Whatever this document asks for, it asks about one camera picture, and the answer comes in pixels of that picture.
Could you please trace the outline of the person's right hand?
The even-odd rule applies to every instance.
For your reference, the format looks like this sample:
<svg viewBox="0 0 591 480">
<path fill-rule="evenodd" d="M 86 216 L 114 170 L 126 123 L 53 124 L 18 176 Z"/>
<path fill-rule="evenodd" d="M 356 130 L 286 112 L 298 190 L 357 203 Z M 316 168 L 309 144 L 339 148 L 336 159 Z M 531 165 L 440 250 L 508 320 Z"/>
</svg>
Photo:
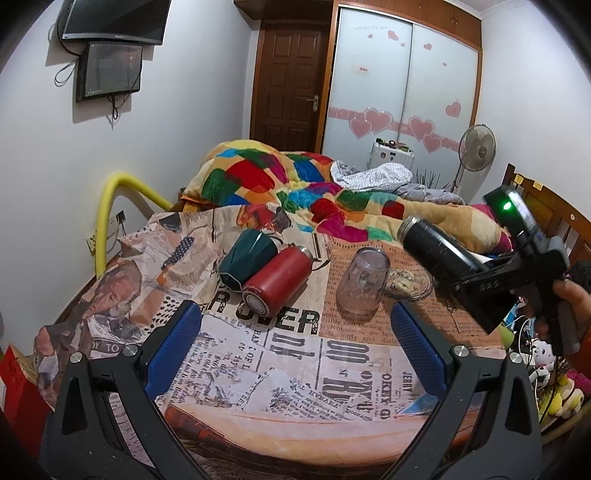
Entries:
<svg viewBox="0 0 591 480">
<path fill-rule="evenodd" d="M 571 307 L 577 324 L 580 340 L 590 333 L 591 299 L 590 294 L 572 280 L 557 280 L 553 285 L 554 292 Z"/>
</svg>

